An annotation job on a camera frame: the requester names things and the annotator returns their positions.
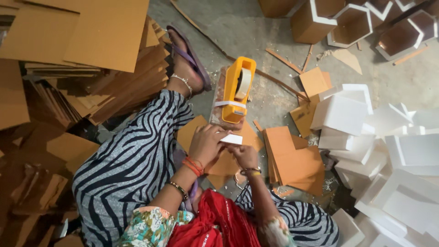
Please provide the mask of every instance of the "flip-flop strap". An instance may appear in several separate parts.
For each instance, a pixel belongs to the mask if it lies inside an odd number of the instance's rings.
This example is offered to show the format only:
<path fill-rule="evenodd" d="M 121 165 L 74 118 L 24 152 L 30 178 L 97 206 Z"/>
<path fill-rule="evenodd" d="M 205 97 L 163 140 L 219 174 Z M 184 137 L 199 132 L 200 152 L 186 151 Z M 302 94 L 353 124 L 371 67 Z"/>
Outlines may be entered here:
<path fill-rule="evenodd" d="M 187 53 L 184 52 L 183 50 L 181 50 L 180 48 L 178 48 L 178 46 L 172 44 L 172 49 L 174 49 L 174 51 L 176 53 L 178 53 L 180 56 L 182 56 L 184 59 L 186 59 L 192 67 L 197 67 L 197 64 L 195 63 L 195 61 L 192 59 L 192 57 Z"/>

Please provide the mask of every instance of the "yellow tape dispenser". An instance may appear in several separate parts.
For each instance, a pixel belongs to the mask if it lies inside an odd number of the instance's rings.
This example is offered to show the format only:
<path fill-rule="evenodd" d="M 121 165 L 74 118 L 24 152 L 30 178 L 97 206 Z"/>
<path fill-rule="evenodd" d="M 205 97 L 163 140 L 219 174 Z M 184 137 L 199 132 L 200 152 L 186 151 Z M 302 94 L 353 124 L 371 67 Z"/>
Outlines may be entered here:
<path fill-rule="evenodd" d="M 238 57 L 227 69 L 223 101 L 215 102 L 215 106 L 223 105 L 225 122 L 237 124 L 247 115 L 245 104 L 255 71 L 256 62 L 246 57 Z"/>

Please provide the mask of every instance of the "tape roll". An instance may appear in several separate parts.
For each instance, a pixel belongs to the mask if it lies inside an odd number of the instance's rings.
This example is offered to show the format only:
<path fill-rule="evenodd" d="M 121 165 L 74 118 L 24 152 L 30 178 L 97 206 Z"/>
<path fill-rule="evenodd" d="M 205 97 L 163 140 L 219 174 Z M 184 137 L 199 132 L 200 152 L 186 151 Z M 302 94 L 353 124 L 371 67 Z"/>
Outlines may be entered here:
<path fill-rule="evenodd" d="M 252 72 L 249 69 L 241 68 L 241 74 L 238 78 L 235 98 L 244 99 L 247 96 L 248 89 L 252 83 Z"/>

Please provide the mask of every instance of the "purple flip-flop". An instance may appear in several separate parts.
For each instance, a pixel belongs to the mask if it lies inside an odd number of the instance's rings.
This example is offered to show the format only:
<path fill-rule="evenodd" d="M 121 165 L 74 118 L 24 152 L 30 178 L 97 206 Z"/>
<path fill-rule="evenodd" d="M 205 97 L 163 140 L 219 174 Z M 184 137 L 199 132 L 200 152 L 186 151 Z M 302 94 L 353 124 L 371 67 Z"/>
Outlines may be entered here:
<path fill-rule="evenodd" d="M 194 49 L 192 48 L 187 37 L 174 24 L 168 25 L 166 28 L 168 30 L 169 29 L 174 30 L 178 34 L 178 36 L 180 36 L 180 38 L 184 40 L 187 46 L 187 53 L 181 50 L 180 48 L 178 48 L 174 44 L 172 44 L 172 49 L 176 53 L 181 55 L 184 59 L 186 59 L 190 63 L 194 71 L 201 77 L 201 79 L 203 80 L 203 90 L 204 91 L 212 90 L 212 82 L 210 81 L 209 74 L 207 74 L 206 69 L 201 64 L 200 60 L 195 54 Z"/>

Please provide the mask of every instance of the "striped leggings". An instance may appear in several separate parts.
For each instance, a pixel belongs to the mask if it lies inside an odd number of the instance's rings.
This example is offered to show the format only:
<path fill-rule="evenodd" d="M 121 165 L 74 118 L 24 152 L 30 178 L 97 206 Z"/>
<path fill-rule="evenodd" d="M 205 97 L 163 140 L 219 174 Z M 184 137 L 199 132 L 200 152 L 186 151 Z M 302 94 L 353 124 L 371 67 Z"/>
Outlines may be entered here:
<path fill-rule="evenodd" d="M 162 90 L 136 118 L 107 140 L 76 172 L 73 194 L 89 247 L 112 247 L 134 209 L 144 207 L 176 171 L 173 134 L 193 119 L 188 103 Z M 250 190 L 237 204 L 251 211 Z M 335 246 L 337 225 L 319 207 L 277 198 L 279 211 L 299 246 Z"/>

